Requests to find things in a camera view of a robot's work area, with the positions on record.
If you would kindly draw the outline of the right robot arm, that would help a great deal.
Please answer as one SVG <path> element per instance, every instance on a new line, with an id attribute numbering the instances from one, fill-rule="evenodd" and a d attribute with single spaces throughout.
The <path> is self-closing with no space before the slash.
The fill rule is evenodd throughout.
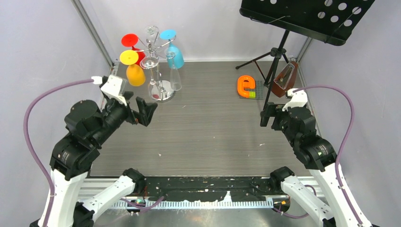
<path id="1" fill-rule="evenodd" d="M 338 182 L 344 176 L 335 172 L 337 154 L 329 141 L 317 135 L 316 120 L 309 109 L 303 106 L 284 110 L 284 105 L 268 103 L 261 117 L 263 123 L 274 118 L 272 129 L 285 135 L 296 158 L 312 174 L 327 201 L 321 201 L 286 166 L 270 174 L 268 185 L 274 193 L 289 195 L 320 227 L 373 226 L 355 199 L 351 195 L 344 197 L 343 191 L 348 192 L 349 188 Z"/>

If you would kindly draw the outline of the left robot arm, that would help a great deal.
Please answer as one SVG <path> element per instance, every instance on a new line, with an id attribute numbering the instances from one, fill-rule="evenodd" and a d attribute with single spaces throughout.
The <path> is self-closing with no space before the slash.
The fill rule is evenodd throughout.
<path id="1" fill-rule="evenodd" d="M 73 105 L 65 117 L 68 134 L 53 148 L 50 160 L 54 192 L 48 195 L 52 206 L 46 206 L 33 227 L 92 227 L 95 221 L 119 199 L 145 192 L 146 178 L 129 168 L 111 186 L 85 201 L 78 194 L 93 162 L 106 140 L 124 123 L 148 126 L 157 103 L 146 103 L 137 97 L 138 110 L 108 98 L 100 110 L 92 100 Z"/>

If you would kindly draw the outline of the chrome wine glass rack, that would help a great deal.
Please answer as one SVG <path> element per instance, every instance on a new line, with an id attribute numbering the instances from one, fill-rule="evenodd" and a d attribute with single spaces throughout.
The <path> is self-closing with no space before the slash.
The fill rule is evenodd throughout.
<path id="1" fill-rule="evenodd" d="M 157 67 L 143 70 L 145 75 L 150 77 L 150 82 L 148 83 L 148 94 L 150 98 L 155 102 L 167 102 L 174 97 L 175 92 L 171 89 L 171 84 L 168 79 L 164 79 L 162 77 L 162 73 L 160 72 L 160 59 L 166 59 L 162 52 L 168 47 L 168 41 L 162 40 L 159 36 L 160 32 L 155 43 L 147 43 L 146 37 L 144 40 L 140 40 L 140 42 L 144 45 L 144 48 L 141 50 L 141 52 L 144 52 L 148 49 L 148 44 L 152 44 L 159 59 L 159 64 Z"/>

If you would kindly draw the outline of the clear champagne flute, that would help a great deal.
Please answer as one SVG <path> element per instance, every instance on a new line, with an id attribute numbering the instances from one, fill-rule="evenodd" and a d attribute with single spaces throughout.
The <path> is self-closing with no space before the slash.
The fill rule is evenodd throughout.
<path id="1" fill-rule="evenodd" d="M 178 91 L 182 88 L 181 77 L 175 66 L 170 69 L 170 84 L 171 89 L 174 91 Z"/>

